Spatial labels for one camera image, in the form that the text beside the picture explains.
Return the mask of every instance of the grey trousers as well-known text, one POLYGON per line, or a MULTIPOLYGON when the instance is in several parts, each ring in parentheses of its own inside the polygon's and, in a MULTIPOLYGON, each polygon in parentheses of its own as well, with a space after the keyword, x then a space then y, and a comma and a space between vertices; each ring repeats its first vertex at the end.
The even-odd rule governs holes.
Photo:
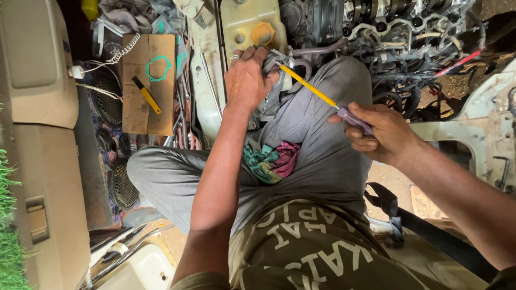
MULTIPOLYGON (((325 66, 311 84, 338 104, 372 101, 369 71, 352 57, 325 66)), ((326 119, 336 110, 302 88, 279 110, 276 119, 248 134, 246 142, 273 148, 282 140, 301 143, 294 172, 270 186, 259 181, 242 160, 238 211, 231 235, 269 203, 303 196, 363 213, 363 193, 371 160, 350 146, 344 124, 326 119)), ((190 212, 208 151, 145 147, 130 157, 127 174, 136 188, 183 233, 190 228, 190 212)))

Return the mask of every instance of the person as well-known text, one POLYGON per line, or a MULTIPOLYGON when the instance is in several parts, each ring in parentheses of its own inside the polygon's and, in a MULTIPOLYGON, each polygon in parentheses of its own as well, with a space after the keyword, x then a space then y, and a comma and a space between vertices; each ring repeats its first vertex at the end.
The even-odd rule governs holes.
POLYGON ((399 113, 371 105, 361 62, 335 59, 311 83, 349 104, 373 137, 342 125, 306 88, 246 135, 278 72, 262 75, 265 48, 235 55, 212 150, 147 147, 128 162, 136 188, 188 232, 172 289, 447 289, 394 262, 372 237, 363 215, 371 159, 410 178, 501 271, 490 289, 516 288, 516 201, 418 138, 399 113), (292 175, 273 186, 259 182, 242 161, 248 140, 301 143, 292 175))

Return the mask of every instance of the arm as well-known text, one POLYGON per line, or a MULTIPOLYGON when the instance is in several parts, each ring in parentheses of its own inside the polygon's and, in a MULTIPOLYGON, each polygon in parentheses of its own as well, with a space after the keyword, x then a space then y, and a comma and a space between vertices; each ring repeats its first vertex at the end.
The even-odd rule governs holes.
POLYGON ((277 71, 262 76, 267 50, 235 51, 224 75, 228 103, 217 139, 209 154, 195 197, 190 232, 172 284, 197 272, 229 277, 228 246, 238 206, 240 159, 252 112, 278 80, 277 71))
MULTIPOLYGON (((351 146, 410 178, 498 270, 516 266, 516 200, 471 175, 417 137, 403 117, 384 105, 350 111, 373 126, 374 138, 347 126, 351 146)), ((338 122, 331 116, 329 122, 338 122)))

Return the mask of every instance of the t-shirt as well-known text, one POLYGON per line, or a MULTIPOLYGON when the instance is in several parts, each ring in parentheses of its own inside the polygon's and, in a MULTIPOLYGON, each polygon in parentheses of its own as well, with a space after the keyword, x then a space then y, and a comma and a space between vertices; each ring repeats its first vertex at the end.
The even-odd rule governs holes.
MULTIPOLYGON (((489 289, 516 289, 514 269, 502 271, 512 278, 499 275, 489 289)), ((304 199, 262 212, 235 234, 230 275, 228 281, 219 273, 196 273, 172 290, 448 289, 393 261, 363 215, 304 199)))

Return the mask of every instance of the seat belt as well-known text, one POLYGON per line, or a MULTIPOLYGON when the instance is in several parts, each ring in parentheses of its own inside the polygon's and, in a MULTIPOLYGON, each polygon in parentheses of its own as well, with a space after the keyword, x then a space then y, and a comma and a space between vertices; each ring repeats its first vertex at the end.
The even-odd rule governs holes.
POLYGON ((394 231, 393 239, 395 241, 395 247, 401 246, 400 244, 396 244, 396 241, 398 241, 398 243, 401 241, 401 244, 403 241, 402 225, 418 234, 421 238, 438 248, 441 252, 447 254, 464 268, 479 276, 482 280, 491 283, 496 277, 498 270, 493 267, 475 247, 439 229, 417 215, 398 207, 398 197, 383 185, 376 182, 370 182, 368 185, 374 189, 378 196, 372 196, 366 190, 364 195, 367 200, 372 205, 381 208, 382 211, 389 216, 389 223, 393 228, 400 231, 398 234, 401 234, 401 237, 397 237, 396 230, 394 231))

